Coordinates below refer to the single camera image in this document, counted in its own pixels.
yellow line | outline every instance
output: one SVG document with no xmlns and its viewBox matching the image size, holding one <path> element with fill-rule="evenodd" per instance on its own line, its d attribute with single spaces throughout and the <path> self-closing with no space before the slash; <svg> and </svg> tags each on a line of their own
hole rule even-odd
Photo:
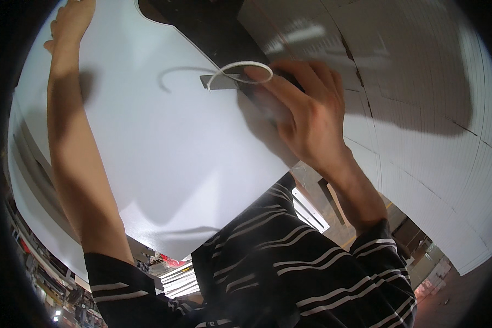
<svg viewBox="0 0 492 328">
<path fill-rule="evenodd" d="M 356 236 L 357 236 L 357 235 L 355 235 L 354 237 L 350 238 L 350 240 L 348 240 L 346 243 L 344 243 L 344 244 L 341 246 L 341 248 L 344 248 L 346 245 L 348 245 L 349 243 L 351 243 L 352 241 L 354 241 L 354 239 L 355 239 L 355 237 L 356 237 Z"/>
</svg>

person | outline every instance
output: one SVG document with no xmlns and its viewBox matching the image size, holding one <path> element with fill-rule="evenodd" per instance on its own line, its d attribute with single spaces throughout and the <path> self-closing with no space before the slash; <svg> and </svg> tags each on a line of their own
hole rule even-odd
<svg viewBox="0 0 492 328">
<path fill-rule="evenodd" d="M 203 304 L 156 295 L 134 266 L 80 94 L 79 46 L 94 11 L 94 0 L 69 0 L 51 23 L 47 124 L 54 186 L 109 327 L 413 326 L 415 295 L 387 210 L 343 140 L 341 76 L 316 61 L 271 65 L 305 92 L 280 76 L 262 87 L 285 105 L 276 115 L 282 140 L 339 194 L 358 236 L 350 252 L 296 218 L 286 174 L 193 252 Z"/>
</svg>

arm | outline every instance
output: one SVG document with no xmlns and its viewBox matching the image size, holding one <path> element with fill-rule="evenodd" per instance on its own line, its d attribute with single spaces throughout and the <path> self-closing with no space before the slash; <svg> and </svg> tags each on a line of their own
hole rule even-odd
<svg viewBox="0 0 492 328">
<path fill-rule="evenodd" d="M 94 0 L 69 0 L 44 44 L 53 55 L 47 107 L 53 184 L 85 253 L 134 264 L 80 92 L 79 45 L 94 11 Z"/>
<path fill-rule="evenodd" d="M 342 138 L 345 104 L 339 73 L 316 61 L 280 60 L 271 67 L 294 75 L 306 91 L 302 93 L 277 75 L 263 84 L 286 107 L 274 113 L 281 138 L 301 161 L 335 188 L 358 235 L 387 218 L 380 195 Z M 263 79 L 263 70 L 248 67 L 244 71 L 252 79 Z"/>
</svg>

hand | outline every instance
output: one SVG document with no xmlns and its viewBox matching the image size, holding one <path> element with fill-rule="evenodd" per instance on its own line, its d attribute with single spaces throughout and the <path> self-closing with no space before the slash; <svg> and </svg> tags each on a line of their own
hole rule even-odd
<svg viewBox="0 0 492 328">
<path fill-rule="evenodd" d="M 58 47 L 78 47 L 95 12 L 95 0 L 68 0 L 51 22 L 53 40 L 44 43 L 52 55 Z"/>
<path fill-rule="evenodd" d="M 282 140 L 319 174 L 335 171 L 350 157 L 342 138 L 345 102 L 340 74 L 321 61 L 279 60 L 270 67 L 292 74 L 306 91 L 278 75 L 263 84 L 289 109 L 286 115 L 275 113 Z M 254 80 L 265 79 L 264 69 L 247 67 L 244 72 Z"/>
</svg>

white cord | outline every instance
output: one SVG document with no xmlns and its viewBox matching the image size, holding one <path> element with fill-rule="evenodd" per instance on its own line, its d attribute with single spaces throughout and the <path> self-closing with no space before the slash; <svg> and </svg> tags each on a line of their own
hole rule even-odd
<svg viewBox="0 0 492 328">
<path fill-rule="evenodd" d="M 224 71 L 226 69 L 230 69 L 230 68 L 234 68 L 234 67 L 239 67 L 239 66 L 257 66 L 257 67 L 261 67 L 261 68 L 264 68 L 268 71 L 268 73 L 270 74 L 268 76 L 268 78 L 266 78 L 265 80 L 263 81 L 247 81 L 247 80 L 241 80 L 241 79 L 238 79 L 238 78 L 235 78 L 231 75 L 228 75 L 226 73 L 224 73 Z M 270 81 L 273 77 L 273 71 L 271 68 L 269 68 L 268 65 L 265 65 L 261 62 L 258 62 L 258 61 L 238 61 L 238 62 L 233 62 L 233 63 L 230 63 L 230 64 L 227 64 L 225 65 L 223 68 L 219 69 L 218 71 L 215 72 L 215 74 L 213 74 L 211 77 L 210 77 L 210 80 L 208 81 L 208 84 L 207 84 L 207 87 L 208 87 L 208 91 L 211 92 L 211 89 L 210 89 L 210 84 L 211 82 L 213 82 L 213 80 L 215 80 L 215 78 L 217 77 L 217 75 L 219 74 L 222 74 L 222 75 L 225 75 L 227 77 L 229 77 L 230 79 L 232 80 L 235 80 L 235 81 L 238 81 L 238 82 L 243 82 L 243 83 L 248 83 L 248 84 L 261 84 L 261 83 L 266 83 L 268 81 Z"/>
</svg>

